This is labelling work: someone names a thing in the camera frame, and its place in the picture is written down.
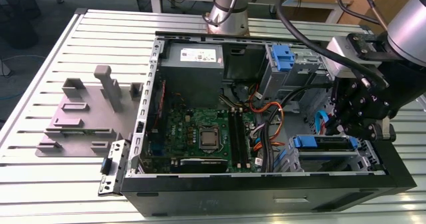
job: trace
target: green circuit board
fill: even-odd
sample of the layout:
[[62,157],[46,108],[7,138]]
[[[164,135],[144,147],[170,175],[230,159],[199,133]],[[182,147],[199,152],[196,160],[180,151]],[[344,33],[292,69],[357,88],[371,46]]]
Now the green circuit board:
[[[243,121],[247,128],[247,136],[250,136],[250,127],[255,123],[252,113],[244,113]],[[207,153],[200,148],[202,132],[204,130],[215,130],[219,133],[220,147]],[[167,117],[166,125],[166,143],[163,146],[163,156],[152,156],[152,166],[155,172],[168,173],[170,162],[174,158],[220,158],[228,160],[228,172],[256,172],[254,160],[251,167],[238,168],[232,166],[232,148],[230,136],[230,119],[227,110],[216,109],[192,109],[188,110],[171,109]],[[248,156],[250,139],[247,139]]]

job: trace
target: ram slot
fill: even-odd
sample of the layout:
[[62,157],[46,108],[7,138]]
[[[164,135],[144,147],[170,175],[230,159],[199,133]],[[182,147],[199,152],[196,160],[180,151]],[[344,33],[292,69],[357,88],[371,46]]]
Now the ram slot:
[[231,137],[231,157],[232,166],[242,167],[242,157],[239,150],[239,139],[238,139],[238,122],[236,113],[234,111],[228,112],[228,126],[230,126],[230,137]]
[[247,144],[247,128],[243,121],[243,112],[236,112],[236,125],[238,125],[238,140],[239,140],[239,151],[242,165],[251,168],[250,155],[248,155],[248,144]]

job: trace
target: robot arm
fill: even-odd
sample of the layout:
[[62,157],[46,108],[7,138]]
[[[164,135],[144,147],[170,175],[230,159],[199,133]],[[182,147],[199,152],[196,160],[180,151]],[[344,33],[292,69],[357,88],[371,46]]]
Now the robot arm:
[[388,33],[379,37],[371,34],[336,37],[328,49],[316,45],[286,18],[283,1],[215,0],[206,18],[210,32],[247,34],[248,3],[278,3],[279,17],[295,37],[328,58],[327,68],[335,77],[335,111],[325,125],[327,134],[344,131],[372,141],[395,141],[391,119],[426,92],[426,0],[408,2],[388,26]]
[[251,3],[275,4],[278,0],[214,0],[208,17],[210,33],[244,35],[250,30],[248,6]]

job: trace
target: motherboard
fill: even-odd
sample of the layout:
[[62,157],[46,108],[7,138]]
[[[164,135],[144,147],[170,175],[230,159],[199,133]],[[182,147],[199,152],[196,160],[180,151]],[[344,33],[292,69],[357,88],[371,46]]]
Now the motherboard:
[[166,139],[162,143],[151,141],[151,156],[146,159],[154,173],[183,173],[188,167],[191,173],[203,172],[204,167],[219,173],[258,171],[251,156],[252,113],[171,109],[166,119]]

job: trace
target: aluminum workbench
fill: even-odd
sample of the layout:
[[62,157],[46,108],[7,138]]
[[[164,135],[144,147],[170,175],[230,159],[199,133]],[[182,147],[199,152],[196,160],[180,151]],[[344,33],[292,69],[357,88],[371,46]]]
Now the aluminum workbench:
[[[292,37],[278,20],[250,20],[252,36]],[[356,25],[296,22],[309,38],[364,32]],[[98,197],[102,158],[39,158],[37,145],[63,97],[63,82],[99,84],[98,64],[112,67],[126,86],[146,82],[155,31],[204,33],[200,16],[88,10],[75,14],[0,131],[0,223],[111,223],[156,220],[183,223],[388,224],[426,223],[426,112],[421,102],[393,119],[396,148],[419,187],[380,197],[343,213],[271,216],[148,218],[124,197]]]

